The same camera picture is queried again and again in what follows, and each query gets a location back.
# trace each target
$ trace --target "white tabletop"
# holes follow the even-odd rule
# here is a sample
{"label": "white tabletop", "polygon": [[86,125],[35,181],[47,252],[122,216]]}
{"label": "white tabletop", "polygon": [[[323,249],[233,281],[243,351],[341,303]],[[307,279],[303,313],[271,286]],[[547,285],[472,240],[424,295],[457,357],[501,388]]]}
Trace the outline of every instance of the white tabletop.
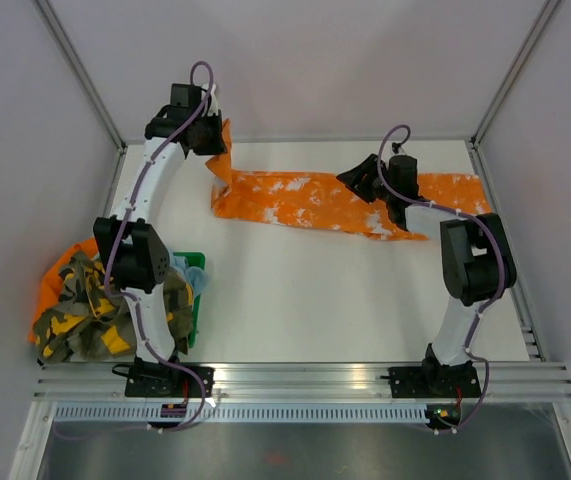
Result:
{"label": "white tabletop", "polygon": [[[232,156],[243,170],[340,173],[375,151],[376,142],[241,143]],[[406,151],[423,172],[472,172],[462,141],[415,141]],[[128,148],[116,202],[141,156],[142,146]],[[212,278],[186,361],[423,358],[448,300],[438,244],[216,218],[204,160],[186,160],[154,224],[173,250],[203,252]],[[490,360],[528,360],[510,295],[487,312],[473,350]]]}

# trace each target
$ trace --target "green laundry basket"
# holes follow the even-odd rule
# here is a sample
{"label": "green laundry basket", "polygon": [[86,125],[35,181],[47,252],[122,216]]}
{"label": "green laundry basket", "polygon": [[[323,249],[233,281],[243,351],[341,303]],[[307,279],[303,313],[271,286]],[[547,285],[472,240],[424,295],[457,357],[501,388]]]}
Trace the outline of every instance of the green laundry basket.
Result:
{"label": "green laundry basket", "polygon": [[[205,269],[205,255],[203,255],[201,252],[174,252],[174,256],[185,257],[187,260],[187,265],[190,267],[200,267],[203,270]],[[198,331],[198,308],[201,305],[201,296],[202,295],[199,295],[194,300],[194,308],[192,309],[194,315],[194,328],[192,329],[192,333],[189,334],[189,337],[187,337],[189,348],[194,348],[194,345],[196,344],[196,333]]]}

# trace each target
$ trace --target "orange cloth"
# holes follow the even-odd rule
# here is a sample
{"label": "orange cloth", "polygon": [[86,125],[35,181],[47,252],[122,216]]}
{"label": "orange cloth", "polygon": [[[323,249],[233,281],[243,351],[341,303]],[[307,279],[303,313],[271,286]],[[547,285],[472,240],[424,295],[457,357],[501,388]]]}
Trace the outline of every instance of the orange cloth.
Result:
{"label": "orange cloth", "polygon": [[[88,238],[87,240],[76,243],[72,245],[61,258],[50,268],[45,276],[41,280],[41,285],[38,291],[38,304],[36,305],[36,313],[32,319],[32,327],[36,320],[40,318],[45,310],[53,307],[58,303],[58,296],[63,291],[63,279],[58,275],[61,267],[69,264],[72,255],[74,255],[79,250],[82,250],[87,254],[89,258],[94,258],[98,253],[98,246],[96,245],[96,240]],[[36,337],[34,336],[33,329],[29,330],[29,341],[32,343],[36,342]]]}
{"label": "orange cloth", "polygon": [[[340,230],[381,240],[424,238],[396,227],[387,217],[384,202],[365,203],[332,173],[235,170],[229,120],[223,124],[223,140],[227,153],[206,163],[221,181],[212,189],[212,211],[217,217]],[[473,214],[491,211],[474,175],[422,173],[418,182],[421,195],[439,204]]]}

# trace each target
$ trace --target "gray wall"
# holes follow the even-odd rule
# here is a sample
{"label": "gray wall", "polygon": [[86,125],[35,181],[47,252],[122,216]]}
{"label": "gray wall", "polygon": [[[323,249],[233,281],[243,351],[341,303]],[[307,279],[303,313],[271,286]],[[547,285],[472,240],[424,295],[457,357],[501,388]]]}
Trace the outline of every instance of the gray wall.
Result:
{"label": "gray wall", "polygon": [[214,67],[240,137],[470,136],[543,0],[52,0],[127,140]]}
{"label": "gray wall", "polygon": [[36,376],[41,275],[91,234],[115,148],[29,0],[0,0],[0,478]]}
{"label": "gray wall", "polygon": [[571,1],[536,50],[483,145],[552,359],[571,369]]}

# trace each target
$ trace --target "ventilation grille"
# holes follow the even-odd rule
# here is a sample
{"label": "ventilation grille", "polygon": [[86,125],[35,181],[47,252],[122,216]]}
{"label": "ventilation grille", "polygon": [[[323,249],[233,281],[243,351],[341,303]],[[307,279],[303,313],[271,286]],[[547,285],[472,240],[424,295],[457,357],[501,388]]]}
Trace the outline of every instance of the ventilation grille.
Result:
{"label": "ventilation grille", "polygon": [[[196,412],[190,404],[187,416]],[[221,404],[205,405],[199,420],[218,423],[426,423],[424,404],[411,405],[295,405]],[[59,403],[56,420],[63,422],[175,422],[163,416],[162,404],[155,403]]]}

